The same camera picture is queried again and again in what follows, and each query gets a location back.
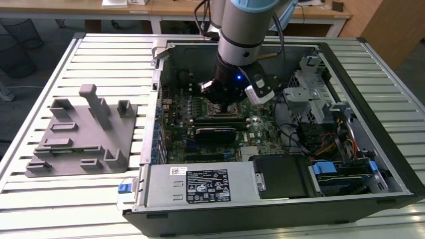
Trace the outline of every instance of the grey plastic holder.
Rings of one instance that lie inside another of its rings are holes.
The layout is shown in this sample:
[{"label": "grey plastic holder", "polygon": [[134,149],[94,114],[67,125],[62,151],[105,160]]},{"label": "grey plastic holder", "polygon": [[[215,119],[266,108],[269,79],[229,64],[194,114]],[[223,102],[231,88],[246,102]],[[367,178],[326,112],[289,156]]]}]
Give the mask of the grey plastic holder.
[{"label": "grey plastic holder", "polygon": [[33,157],[26,177],[121,173],[126,171],[137,106],[129,101],[107,105],[94,85],[81,85],[89,106],[67,99],[53,101],[53,117]]}]

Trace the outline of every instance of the wooden desk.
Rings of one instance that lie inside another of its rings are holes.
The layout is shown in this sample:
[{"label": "wooden desk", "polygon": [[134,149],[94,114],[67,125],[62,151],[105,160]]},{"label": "wooden desk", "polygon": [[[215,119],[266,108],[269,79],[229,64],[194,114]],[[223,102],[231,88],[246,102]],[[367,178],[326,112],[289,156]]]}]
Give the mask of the wooden desk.
[{"label": "wooden desk", "polygon": [[[153,0],[150,9],[153,33],[161,34],[161,28],[158,27],[161,20],[193,20],[193,9],[198,3],[198,1],[187,0]],[[326,37],[337,37],[346,20],[350,18],[351,14],[346,10],[337,12],[325,10],[321,6],[310,6],[303,7],[303,10],[301,8],[294,10],[289,23],[331,25]]]},{"label": "wooden desk", "polygon": [[[154,34],[161,34],[162,20],[193,20],[193,9],[198,2],[186,0],[149,0],[146,5],[102,9],[101,0],[0,0],[0,17],[50,19],[109,19],[149,20]],[[327,37],[337,37],[347,11],[323,10],[318,6],[295,9],[290,23],[331,25]]]}]

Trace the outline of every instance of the blue latch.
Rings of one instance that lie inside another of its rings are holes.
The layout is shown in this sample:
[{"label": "blue latch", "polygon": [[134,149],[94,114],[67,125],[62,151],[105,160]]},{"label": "blue latch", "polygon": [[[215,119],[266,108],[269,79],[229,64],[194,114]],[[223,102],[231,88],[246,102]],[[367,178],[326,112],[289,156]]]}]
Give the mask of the blue latch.
[{"label": "blue latch", "polygon": [[131,193],[131,184],[127,183],[122,183],[118,186],[118,194],[123,194],[123,193]]},{"label": "blue latch", "polygon": [[337,169],[333,162],[317,162],[313,165],[313,172],[315,175],[322,173],[337,173]]},{"label": "blue latch", "polygon": [[371,172],[378,171],[378,166],[377,166],[377,163],[374,161],[369,161],[369,166],[370,166]]},{"label": "blue latch", "polygon": [[158,154],[157,150],[151,150],[151,152],[150,152],[150,157],[151,157],[151,158],[155,158],[155,157],[157,157],[157,154]]}]

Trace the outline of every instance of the wooden wall panel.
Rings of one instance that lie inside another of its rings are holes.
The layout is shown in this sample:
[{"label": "wooden wall panel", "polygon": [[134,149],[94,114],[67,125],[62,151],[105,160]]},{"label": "wooden wall panel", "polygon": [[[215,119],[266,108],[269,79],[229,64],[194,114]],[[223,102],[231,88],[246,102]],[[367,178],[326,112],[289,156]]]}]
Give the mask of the wooden wall panel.
[{"label": "wooden wall panel", "polygon": [[393,69],[423,35],[425,0],[383,0],[361,34]]},{"label": "wooden wall panel", "polygon": [[339,37],[358,37],[382,0],[342,0],[342,2],[343,8],[353,14],[353,18],[345,23]]}]

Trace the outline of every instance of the white table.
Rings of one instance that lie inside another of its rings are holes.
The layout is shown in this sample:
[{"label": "white table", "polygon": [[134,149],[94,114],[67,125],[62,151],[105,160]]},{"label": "white table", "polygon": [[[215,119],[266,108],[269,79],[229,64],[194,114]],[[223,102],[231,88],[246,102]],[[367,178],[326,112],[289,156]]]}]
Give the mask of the white table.
[{"label": "white table", "polygon": [[[142,127],[149,106],[146,89],[155,71],[150,66],[151,46],[157,39],[201,38],[193,35],[86,34],[83,38],[71,39],[0,163],[1,239],[145,238],[122,218],[115,201],[118,184],[138,174]],[[367,44],[355,39],[337,38],[286,38],[286,41],[329,44],[407,162],[425,182],[425,108]],[[26,178],[25,165],[52,116],[46,107],[53,99],[62,96],[67,96],[74,105],[86,104],[78,97],[81,84],[95,84],[97,95],[105,96],[107,103],[130,100],[138,106],[129,171],[119,174]],[[131,203],[131,198],[123,200],[123,208],[130,208]],[[375,213],[350,224],[179,238],[422,239],[423,222],[425,205],[419,202]]]}]

